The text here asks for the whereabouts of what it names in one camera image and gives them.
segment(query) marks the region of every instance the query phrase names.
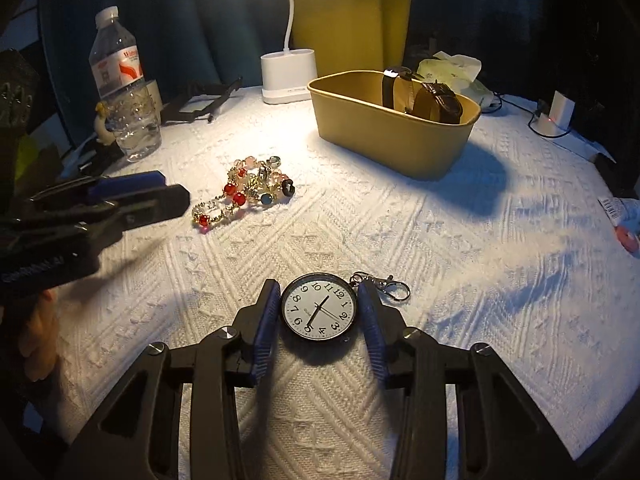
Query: metal bolt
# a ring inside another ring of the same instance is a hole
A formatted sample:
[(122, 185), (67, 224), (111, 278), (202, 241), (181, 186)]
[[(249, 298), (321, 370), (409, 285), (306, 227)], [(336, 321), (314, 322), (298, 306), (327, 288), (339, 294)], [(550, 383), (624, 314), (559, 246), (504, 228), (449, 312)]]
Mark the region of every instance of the metal bolt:
[(476, 343), (474, 345), (474, 351), (480, 355), (491, 355), (494, 352), (494, 349), (487, 343)]
[(216, 336), (220, 339), (232, 339), (238, 335), (238, 330), (232, 326), (223, 326), (215, 331)]
[(413, 326), (407, 327), (404, 330), (402, 330), (402, 337), (404, 337), (405, 339), (409, 339), (416, 332), (418, 332), (418, 329), (416, 327), (413, 327)]
[(158, 341), (148, 345), (146, 347), (146, 353), (148, 353), (149, 355), (160, 355), (162, 352), (164, 352), (165, 348), (166, 348), (166, 345)]

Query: human hand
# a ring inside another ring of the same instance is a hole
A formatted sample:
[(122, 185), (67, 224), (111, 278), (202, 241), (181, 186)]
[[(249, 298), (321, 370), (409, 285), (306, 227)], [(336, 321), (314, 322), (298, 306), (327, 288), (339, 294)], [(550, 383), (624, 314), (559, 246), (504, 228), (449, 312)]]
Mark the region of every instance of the human hand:
[[(24, 373), (31, 381), (46, 378), (56, 365), (58, 318), (55, 313), (55, 290), (40, 293), (31, 318), (18, 337), (18, 350), (25, 358)], [(0, 306), (0, 323), (4, 307)]]

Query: white textured tablecloth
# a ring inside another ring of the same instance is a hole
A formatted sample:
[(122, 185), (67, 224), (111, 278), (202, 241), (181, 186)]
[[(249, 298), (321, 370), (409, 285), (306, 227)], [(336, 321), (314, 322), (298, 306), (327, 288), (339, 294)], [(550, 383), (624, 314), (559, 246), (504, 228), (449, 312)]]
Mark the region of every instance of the white textured tablecloth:
[[(505, 105), (483, 116), (440, 182), (409, 180), (320, 139), (311, 102), (232, 97), (213, 123), (167, 127), (162, 147), (119, 174), (160, 170), (192, 202), (220, 192), (236, 158), (279, 155), (288, 204), (207, 235), (190, 216), (127, 232), (100, 273), (61, 291), (61, 431), (69, 440), (149, 342), (199, 342), (255, 301), (322, 270), (393, 274), (411, 285), (408, 325), (441, 343), (485, 341), (511, 367), (573, 456), (610, 424), (640, 381), (640, 261), (620, 246), (596, 198), (595, 168), (532, 134)], [(399, 400), (381, 393), (362, 336), (313, 364), (278, 343), (272, 376), (238, 390), (250, 478), (386, 479)], [(180, 428), (188, 478), (188, 406)], [(449, 477), (457, 430), (449, 391)]]

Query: white lamp base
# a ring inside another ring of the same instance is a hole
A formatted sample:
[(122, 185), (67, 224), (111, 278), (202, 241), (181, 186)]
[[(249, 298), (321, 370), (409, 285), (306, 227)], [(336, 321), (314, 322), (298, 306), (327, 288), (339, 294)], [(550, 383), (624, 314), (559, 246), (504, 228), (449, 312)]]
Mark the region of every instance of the white lamp base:
[(309, 48), (273, 52), (260, 58), (262, 99), (270, 105), (311, 99), (306, 85), (318, 77), (316, 53)]
[(296, 101), (307, 101), (308, 99), (311, 99), (311, 93), (306, 87), (290, 88), (287, 90), (262, 89), (262, 100), (268, 105), (283, 105)]

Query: barcode label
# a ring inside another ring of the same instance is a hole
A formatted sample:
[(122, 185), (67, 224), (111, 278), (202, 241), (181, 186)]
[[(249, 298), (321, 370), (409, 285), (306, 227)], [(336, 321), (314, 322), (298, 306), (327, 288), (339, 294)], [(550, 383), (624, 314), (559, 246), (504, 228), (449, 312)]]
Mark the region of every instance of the barcode label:
[(625, 216), (625, 205), (617, 198), (599, 198), (598, 202), (604, 208), (613, 226), (618, 227)]

